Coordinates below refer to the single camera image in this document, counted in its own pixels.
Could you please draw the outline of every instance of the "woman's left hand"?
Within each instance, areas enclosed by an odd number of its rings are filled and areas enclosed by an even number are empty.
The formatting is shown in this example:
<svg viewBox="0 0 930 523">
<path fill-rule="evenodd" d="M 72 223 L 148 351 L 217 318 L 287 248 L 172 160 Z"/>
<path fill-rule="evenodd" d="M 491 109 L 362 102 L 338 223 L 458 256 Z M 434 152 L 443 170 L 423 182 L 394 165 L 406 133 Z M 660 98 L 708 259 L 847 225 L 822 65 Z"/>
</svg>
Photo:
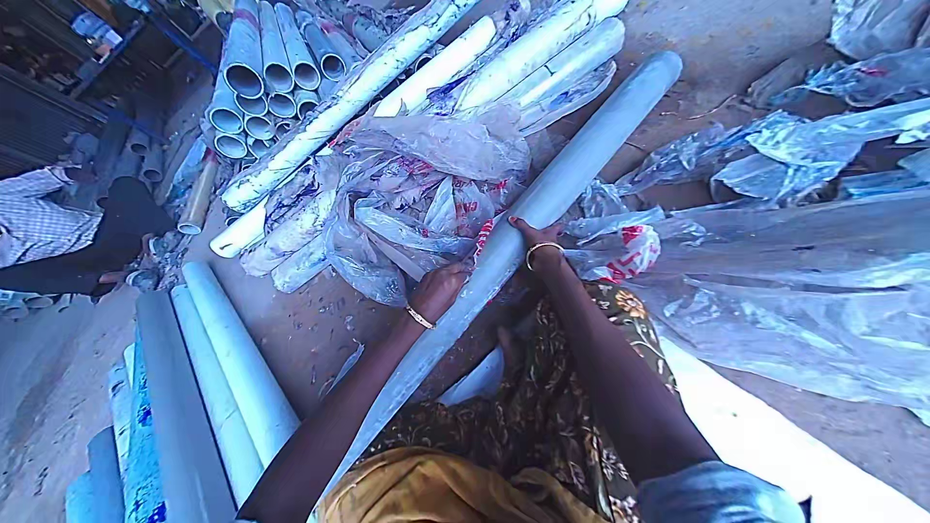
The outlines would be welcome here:
<svg viewBox="0 0 930 523">
<path fill-rule="evenodd" d="M 410 296 L 410 307 L 435 324 L 455 302 L 468 276 L 462 263 L 428 272 Z"/>
</svg>

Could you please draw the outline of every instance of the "bangle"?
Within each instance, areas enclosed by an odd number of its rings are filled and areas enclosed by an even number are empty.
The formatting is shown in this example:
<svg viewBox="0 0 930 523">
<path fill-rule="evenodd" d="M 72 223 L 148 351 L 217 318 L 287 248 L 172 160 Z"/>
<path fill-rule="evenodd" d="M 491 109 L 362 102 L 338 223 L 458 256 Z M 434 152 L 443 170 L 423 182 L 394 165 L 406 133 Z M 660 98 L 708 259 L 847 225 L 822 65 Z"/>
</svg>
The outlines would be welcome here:
<svg viewBox="0 0 930 523">
<path fill-rule="evenodd" d="M 529 250 L 526 252 L 526 268 L 529 269 L 530 271 L 533 270 L 533 266 L 529 264 L 529 257 L 533 254 L 533 252 L 534 252 L 536 249 L 538 249 L 538 248 L 540 248 L 540 247 L 555 247 L 555 248 L 559 249 L 559 252 L 565 254 L 565 249 L 564 249 L 561 245 L 559 245 L 559 244 L 557 244 L 557 243 L 554 243 L 554 242 L 542 242 L 542 243 L 537 243 L 537 244 L 534 245 L 533 247 L 529 248 Z"/>
<path fill-rule="evenodd" d="M 417 311 L 413 310 L 413 307 L 411 307 L 410 305 L 407 305 L 406 310 L 410 313 L 411 316 L 413 316 L 413 319 L 416 320 L 417 323 L 421 324 L 423 327 L 425 327 L 425 328 L 427 328 L 427 329 L 429 329 L 429 330 L 433 330 L 433 329 L 436 328 L 435 325 L 433 325 L 432 323 L 430 323 L 430 320 L 428 320 L 428 319 L 426 319 L 425 317 L 419 315 L 419 313 L 418 313 Z"/>
</svg>

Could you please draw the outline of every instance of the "checkered shirt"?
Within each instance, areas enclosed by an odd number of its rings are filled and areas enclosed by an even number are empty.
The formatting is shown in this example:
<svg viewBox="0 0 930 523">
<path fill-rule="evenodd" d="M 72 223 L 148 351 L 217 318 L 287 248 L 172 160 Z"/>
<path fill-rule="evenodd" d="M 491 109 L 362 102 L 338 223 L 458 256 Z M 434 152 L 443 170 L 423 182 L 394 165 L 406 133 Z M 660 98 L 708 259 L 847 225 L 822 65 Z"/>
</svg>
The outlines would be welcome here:
<svg viewBox="0 0 930 523">
<path fill-rule="evenodd" d="M 64 208 L 44 196 L 72 183 L 49 167 L 0 180 L 0 267 L 74 252 L 90 245 L 102 215 Z"/>
</svg>

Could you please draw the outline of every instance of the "concrete floor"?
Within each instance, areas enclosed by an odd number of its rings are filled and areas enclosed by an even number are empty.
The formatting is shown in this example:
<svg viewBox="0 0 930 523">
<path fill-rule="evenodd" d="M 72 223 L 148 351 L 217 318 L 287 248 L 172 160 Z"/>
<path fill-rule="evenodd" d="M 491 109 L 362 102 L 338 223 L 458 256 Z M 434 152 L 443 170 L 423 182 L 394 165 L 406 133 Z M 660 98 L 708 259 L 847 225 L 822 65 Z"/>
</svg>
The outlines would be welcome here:
<svg viewBox="0 0 930 523">
<path fill-rule="evenodd" d="M 493 8 L 485 0 L 476 18 Z M 687 0 L 631 3 L 622 17 L 627 45 L 618 56 L 614 84 L 644 56 L 672 49 L 684 58 L 682 81 L 640 126 L 629 142 L 647 151 L 708 125 L 748 121 L 756 114 L 734 93 L 787 58 L 822 39 L 830 26 L 829 0 L 766 0 L 754 3 L 695 3 Z M 176 111 L 170 128 L 183 132 L 203 111 L 202 89 Z M 550 127 L 570 138 L 603 97 Z M 645 153 L 624 146 L 602 176 L 613 180 L 638 165 Z M 667 208 L 701 203 L 700 191 L 649 198 Z M 221 227 L 219 205 L 210 210 L 205 231 L 188 247 L 186 260 L 207 261 L 259 345 L 272 372 L 300 417 L 322 394 L 358 342 L 376 342 L 397 311 L 372 302 L 330 271 L 300 291 L 275 291 L 267 278 L 245 275 L 236 260 L 207 248 Z M 515 279 L 505 295 L 479 316 L 449 351 L 416 398 L 436 396 L 466 372 L 491 346 L 498 323 L 509 323 L 533 301 L 534 290 Z M 121 289 L 96 307 L 82 302 L 58 314 L 42 313 L 16 324 L 0 324 L 0 432 L 4 460 L 0 518 L 4 521 L 63 520 L 64 489 L 86 470 L 85 444 L 110 421 L 106 372 L 132 341 L 132 289 Z M 758 395 L 844 457 L 930 508 L 930 429 L 904 409 L 863 405 L 798 391 L 781 383 L 723 369 L 722 373 Z"/>
</svg>

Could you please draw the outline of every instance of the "hand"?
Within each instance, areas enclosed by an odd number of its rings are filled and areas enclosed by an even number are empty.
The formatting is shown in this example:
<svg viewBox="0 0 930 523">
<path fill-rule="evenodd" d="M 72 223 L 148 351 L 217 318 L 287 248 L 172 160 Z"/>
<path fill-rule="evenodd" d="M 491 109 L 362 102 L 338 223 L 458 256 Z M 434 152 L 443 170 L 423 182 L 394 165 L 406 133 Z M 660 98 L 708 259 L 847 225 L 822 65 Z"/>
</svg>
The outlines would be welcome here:
<svg viewBox="0 0 930 523">
<path fill-rule="evenodd" d="M 455 302 L 468 275 L 462 263 L 428 272 L 410 296 L 410 307 L 435 325 Z"/>
<path fill-rule="evenodd" d="M 517 218 L 516 216 L 511 216 L 508 218 L 508 221 L 515 227 L 524 237 L 524 243 L 526 243 L 526 248 L 530 249 L 534 245 L 539 245 L 541 243 L 557 243 L 555 240 L 558 239 L 559 234 L 562 233 L 562 225 L 554 224 L 546 227 L 545 229 L 539 230 L 534 229 L 532 225 L 526 222 L 523 218 Z M 562 251 L 554 247 L 542 247 L 533 251 L 533 256 L 530 262 L 539 261 L 539 263 L 549 263 L 549 262 L 558 262 L 562 259 Z"/>
</svg>

